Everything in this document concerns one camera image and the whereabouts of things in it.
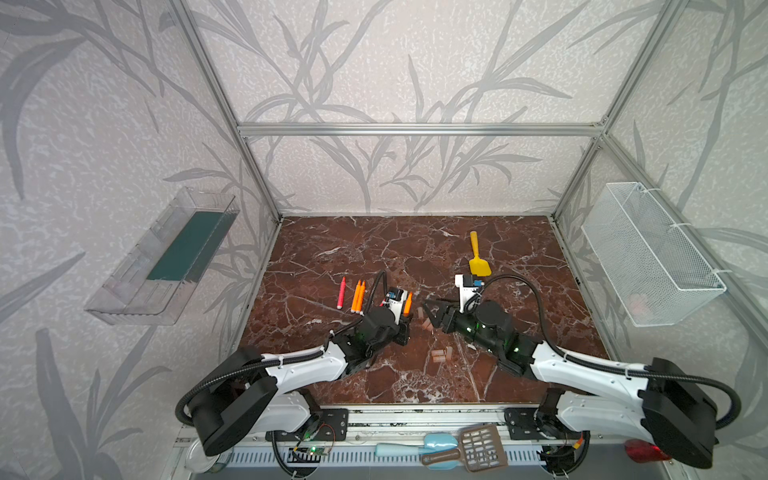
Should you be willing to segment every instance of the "white mesh basket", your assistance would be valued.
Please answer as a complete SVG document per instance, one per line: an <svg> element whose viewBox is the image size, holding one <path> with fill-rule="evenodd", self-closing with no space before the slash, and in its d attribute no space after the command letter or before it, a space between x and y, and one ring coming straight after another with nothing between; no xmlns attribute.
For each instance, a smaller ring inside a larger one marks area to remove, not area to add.
<svg viewBox="0 0 768 480"><path fill-rule="evenodd" d="M726 289L643 184L606 184L581 229L636 326L674 325Z"/></svg>

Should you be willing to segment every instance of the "orange marker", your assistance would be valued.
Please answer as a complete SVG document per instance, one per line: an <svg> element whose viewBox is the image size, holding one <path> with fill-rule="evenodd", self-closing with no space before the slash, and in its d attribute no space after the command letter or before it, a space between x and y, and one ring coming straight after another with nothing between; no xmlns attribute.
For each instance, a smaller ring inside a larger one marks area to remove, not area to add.
<svg viewBox="0 0 768 480"><path fill-rule="evenodd" d="M355 287L355 296L352 297L352 307L349 309L352 313L357 313L357 300L360 296L360 280L357 280Z"/></svg>
<svg viewBox="0 0 768 480"><path fill-rule="evenodd" d="M402 308L403 316L408 316L408 314L411 313L411 303L413 303L413 292L408 294L408 299L406 300L406 306Z"/></svg>
<svg viewBox="0 0 768 480"><path fill-rule="evenodd" d="M360 301L357 304L357 313L360 315L363 314L362 311L362 305L366 302L366 281L362 281L362 286L360 287Z"/></svg>

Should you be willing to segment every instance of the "black motor joint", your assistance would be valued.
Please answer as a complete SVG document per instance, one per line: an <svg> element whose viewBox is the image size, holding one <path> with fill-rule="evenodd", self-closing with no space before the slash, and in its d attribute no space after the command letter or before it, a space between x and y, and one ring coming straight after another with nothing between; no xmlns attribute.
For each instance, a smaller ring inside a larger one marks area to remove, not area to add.
<svg viewBox="0 0 768 480"><path fill-rule="evenodd" d="M464 313L459 312L458 301L425 300L424 307L435 328L459 333L467 343L495 356L498 367L505 372L534 379L531 356L539 342L521 335L513 327L511 315L498 303L486 300Z"/></svg>
<svg viewBox="0 0 768 480"><path fill-rule="evenodd" d="M395 314L385 306L375 306L363 315L354 329L334 336L331 340L344 352L347 367L344 376L370 366L384 348L391 342L405 346L408 344L408 319L401 317L395 323Z"/></svg>

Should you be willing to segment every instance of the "black cable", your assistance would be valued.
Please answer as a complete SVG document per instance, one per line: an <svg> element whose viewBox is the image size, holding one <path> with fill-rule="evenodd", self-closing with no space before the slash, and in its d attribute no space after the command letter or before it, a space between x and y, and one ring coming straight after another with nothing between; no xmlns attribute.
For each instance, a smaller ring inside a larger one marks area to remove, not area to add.
<svg viewBox="0 0 768 480"><path fill-rule="evenodd" d="M728 395L728 398L730 399L730 408L728 409L728 412L725 415L723 415L721 419L715 422L716 430L722 429L724 426L727 426L733 423L733 421L736 420L736 418L741 413L741 398L739 397L739 394L736 393L736 390L732 389L730 386L726 385L725 383L718 382L717 380L708 379L702 376L693 376L693 375L685 375L685 374L678 375L676 373L648 372L646 370L624 370L614 366L601 365L599 363L592 363L592 362L589 362L588 360L584 360L576 356L568 356L566 358L566 353L560 347L558 347L554 342L552 342L551 338L549 337L549 333L545 325L546 312L544 311L544 304L541 301L541 294L539 293L536 286L533 283L531 283L530 280L526 279L524 276L515 275L513 273L503 273L502 275L497 275L488 279L488 281L485 282L485 285L480 290L478 290L478 292L465 304L465 307L476 296L480 297L485 292L485 289L487 289L489 285L494 283L496 280L500 280L502 278L509 278L509 279L523 282L525 285L528 286L528 288L531 289L531 291L534 294L534 297L536 298L536 305L538 307L538 321L539 321L539 324L541 325L541 334L544 336L544 340L549 345L549 348L551 348L559 356L565 358L567 361L573 362L577 365L581 365L590 369L598 370L600 372L613 373L615 375L636 376L636 377L645 378L645 379L672 380L674 382L690 382L690 383L698 383L700 385L714 387L720 390L721 392L724 392L726 395Z"/></svg>
<svg viewBox="0 0 768 480"><path fill-rule="evenodd" d="M373 295L376 293L376 287L379 285L379 281L381 279L383 279L382 288L384 289L384 295L386 296L387 292L389 291L389 288L387 287L387 282L386 282L386 271L382 270L376 274L376 279L373 280L373 288L371 289L371 293L368 296L368 302L366 302L366 307L362 310L364 313L368 313L368 310L370 310L371 304L373 303ZM328 341L330 341L331 338L353 327L358 326L360 322L362 322L362 316L360 316L360 318L358 318L357 320L343 326L338 332L333 332L331 335L328 335L328 339L326 340L326 346L328 345Z"/></svg>
<svg viewBox="0 0 768 480"><path fill-rule="evenodd" d="M291 363L298 363L298 362L306 362L307 360L314 360L316 358L319 358L323 356L325 353L324 350L318 350L314 353L308 353L307 355L302 356L292 356L288 357L286 359L283 359L283 365L290 365ZM215 376L211 379L204 379L200 381L195 387L192 388L189 392L185 393L184 396L179 399L179 402L176 404L176 418L179 420L179 422L188 425L188 426L194 426L194 423L192 422L192 417L187 415L187 413L184 411L184 407L187 406L187 404L194 398L195 395L202 392L206 388L212 386L215 383L222 382L226 379L231 379L233 377L241 376L244 373L251 373L256 370L266 369L270 368L272 366L279 366L280 360L279 359L271 359L271 360L262 360L258 363L253 363L251 365L246 365L244 367L241 367L236 370L232 370L231 372L222 373L218 376Z"/></svg>
<svg viewBox="0 0 768 480"><path fill-rule="evenodd" d="M584 443L581 445L581 455L579 455L578 458L576 459L574 466L566 470L562 476L566 476L569 473L573 472L576 468L579 468L579 465L581 465L584 462L584 459L587 458L587 450L589 450L590 437L591 437L590 432L584 432Z"/></svg>
<svg viewBox="0 0 768 480"><path fill-rule="evenodd" d="M558 465L558 467L555 467L553 465L549 465L549 463L547 462L546 465L542 465L541 467L547 473L550 473L550 474L552 474L555 477L565 477L565 476L568 476L568 474L572 473L576 468L578 468L584 462L584 459L587 458L587 451L589 450L589 441L590 441L590 438L591 438L590 432L589 431L582 432L581 435L582 435L583 441L582 441L581 447L579 449L575 449L572 446L569 446L568 447L569 450L566 453L555 454L555 455L549 455L549 454L546 454L546 453L541 453L541 459L546 461L548 458L567 457L569 455L573 455L574 453L576 453L578 451L581 451L581 454L578 456L578 458L576 458L574 460L574 464L573 465L571 465L570 467L558 469L559 465Z"/></svg>
<svg viewBox="0 0 768 480"><path fill-rule="evenodd" d="M368 301L366 302L366 307L362 309L363 313L368 313L368 310L371 309L371 305L373 304L373 296L376 295L376 287L379 285L379 281L382 282L382 290L384 290L384 296L389 292L389 288L387 288L386 285L386 270L380 271L378 274L376 274L376 279L373 280L373 286L371 287L371 293L368 295Z"/></svg>
<svg viewBox="0 0 768 480"><path fill-rule="evenodd" d="M312 467L310 470L310 467L304 467L304 468L294 468L293 470L290 469L288 465L283 461L283 457L280 456L280 450L277 449L277 430L274 432L271 432L272 434L272 453L275 454L275 460L277 460L277 464L280 466L280 469L283 470L283 472L290 475L291 478L307 478L308 476L312 475L315 470L317 470L317 467Z"/></svg>

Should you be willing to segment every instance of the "blue brush handle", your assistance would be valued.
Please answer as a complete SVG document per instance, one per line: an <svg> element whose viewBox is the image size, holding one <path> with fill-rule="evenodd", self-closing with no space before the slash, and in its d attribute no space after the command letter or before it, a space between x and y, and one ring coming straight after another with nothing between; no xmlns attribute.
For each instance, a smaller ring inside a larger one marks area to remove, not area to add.
<svg viewBox="0 0 768 480"><path fill-rule="evenodd" d="M403 457L408 455L421 455L431 449L417 447L416 445L399 445L397 443L379 443L376 445L377 457Z"/></svg>

